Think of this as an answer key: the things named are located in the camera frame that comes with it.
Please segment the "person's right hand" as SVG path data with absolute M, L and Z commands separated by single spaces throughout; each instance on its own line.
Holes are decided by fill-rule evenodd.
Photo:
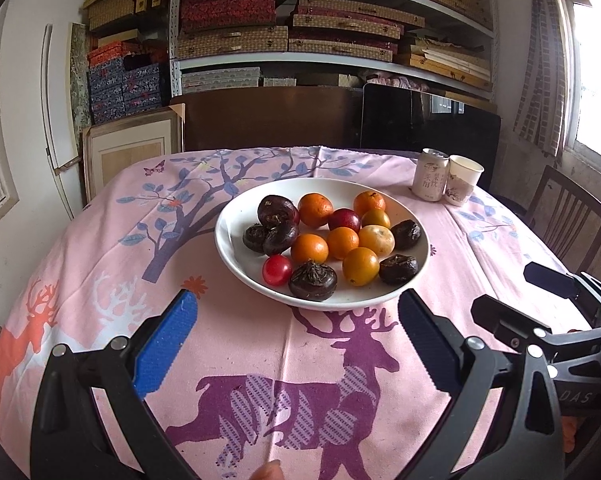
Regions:
M 578 418 L 574 416 L 562 416 L 563 451 L 565 454 L 573 452 L 575 448 L 575 434 L 578 430 Z

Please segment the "person's left hand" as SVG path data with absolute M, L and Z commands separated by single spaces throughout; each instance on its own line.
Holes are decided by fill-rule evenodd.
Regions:
M 258 467 L 253 474 L 250 475 L 250 480 L 284 480 L 284 473 L 279 460 L 272 460 Z

